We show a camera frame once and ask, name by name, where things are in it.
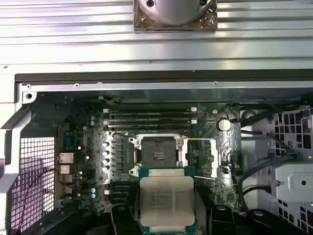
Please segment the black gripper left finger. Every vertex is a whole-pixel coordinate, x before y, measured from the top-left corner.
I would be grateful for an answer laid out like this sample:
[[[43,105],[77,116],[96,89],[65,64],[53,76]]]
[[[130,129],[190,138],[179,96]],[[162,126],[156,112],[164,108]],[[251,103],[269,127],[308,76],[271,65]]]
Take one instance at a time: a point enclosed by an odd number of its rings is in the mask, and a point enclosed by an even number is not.
[[[117,184],[117,189],[113,188],[111,220],[115,235],[140,234],[138,195],[138,184]]]

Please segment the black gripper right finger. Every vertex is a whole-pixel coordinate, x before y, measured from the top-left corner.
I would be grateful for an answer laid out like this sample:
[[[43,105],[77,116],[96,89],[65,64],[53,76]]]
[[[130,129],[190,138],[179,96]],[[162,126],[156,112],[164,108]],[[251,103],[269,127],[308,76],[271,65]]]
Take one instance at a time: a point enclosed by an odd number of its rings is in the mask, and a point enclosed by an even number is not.
[[[216,204],[208,188],[195,188],[195,218],[204,235],[235,235],[232,209]]]

